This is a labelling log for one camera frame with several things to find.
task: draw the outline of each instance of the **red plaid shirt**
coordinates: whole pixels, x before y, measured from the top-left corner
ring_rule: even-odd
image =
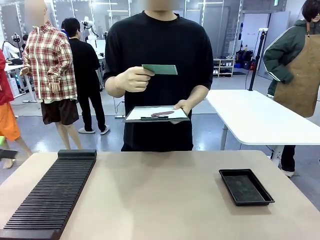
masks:
[[[77,98],[73,57],[66,35],[49,21],[29,34],[22,54],[29,75],[33,76],[39,100],[59,101]],[[60,91],[51,92],[49,83],[60,83]]]

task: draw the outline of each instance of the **green jacket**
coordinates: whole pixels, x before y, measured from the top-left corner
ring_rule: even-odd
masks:
[[[275,95],[278,81],[288,83],[294,78],[293,74],[286,68],[286,65],[291,63],[302,51],[307,34],[307,22],[305,20],[298,20],[294,26],[281,34],[264,51],[263,62],[265,68],[273,78],[268,89],[268,94]],[[318,23],[310,24],[310,34],[320,34]]]

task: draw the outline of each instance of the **hand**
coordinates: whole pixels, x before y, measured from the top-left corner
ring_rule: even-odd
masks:
[[[49,88],[54,94],[60,91],[60,82],[49,82]]]
[[[128,68],[125,72],[115,77],[115,86],[131,93],[146,90],[149,80],[155,74],[142,66]]]
[[[182,109],[184,113],[188,116],[192,107],[190,106],[189,102],[187,100],[180,100],[174,107],[174,110]],[[171,121],[173,124],[180,123],[179,121]]]
[[[27,73],[29,73],[29,68],[28,67],[24,67],[20,70],[20,76],[24,76]]]

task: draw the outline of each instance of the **orange shorts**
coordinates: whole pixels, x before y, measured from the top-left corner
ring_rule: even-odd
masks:
[[[9,141],[20,137],[16,117],[9,102],[0,105],[0,136],[4,136]]]

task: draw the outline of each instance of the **black ribbed rack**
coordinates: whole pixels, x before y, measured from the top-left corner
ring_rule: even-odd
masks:
[[[96,150],[60,150],[58,159],[0,230],[0,240],[58,240],[96,158]]]

